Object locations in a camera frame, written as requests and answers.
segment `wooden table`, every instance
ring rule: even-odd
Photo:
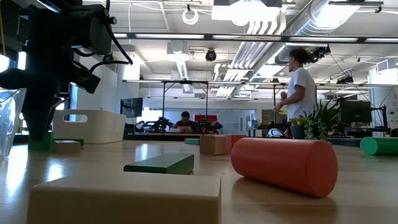
[[[0,223],[25,223],[29,189],[66,175],[122,172],[123,166],[165,152],[195,153],[194,175],[222,180],[222,223],[398,223],[398,157],[365,156],[335,146],[338,182],[317,199],[242,178],[229,156],[201,156],[183,142],[123,141],[85,145],[79,154],[27,152],[15,146],[0,159]]]

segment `beige block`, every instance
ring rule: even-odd
[[[66,152],[80,152],[80,142],[71,140],[56,140],[54,141],[54,151],[59,153]]]
[[[118,172],[36,185],[27,224],[216,224],[219,177]]]
[[[200,154],[221,155],[226,153],[225,136],[206,134],[200,136]]]

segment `man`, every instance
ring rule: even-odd
[[[308,62],[309,54],[304,49],[294,49],[289,54],[289,71],[293,72],[289,81],[288,93],[281,93],[282,100],[275,107],[277,111],[287,105],[287,120],[309,114],[317,102],[315,82],[303,65]]]
[[[189,132],[190,130],[196,131],[197,124],[189,119],[190,115],[188,111],[182,112],[181,121],[178,121],[175,127],[178,128],[180,132]]]

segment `foam roller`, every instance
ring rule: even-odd
[[[240,175],[314,197],[326,197],[337,181],[336,155],[325,141],[244,138],[231,160]]]
[[[398,138],[372,138],[361,140],[361,149],[367,155],[396,156],[398,155]]]

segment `orange foam roller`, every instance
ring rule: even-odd
[[[336,155],[325,141],[244,138],[231,160],[240,175],[315,197],[326,197],[337,181]]]

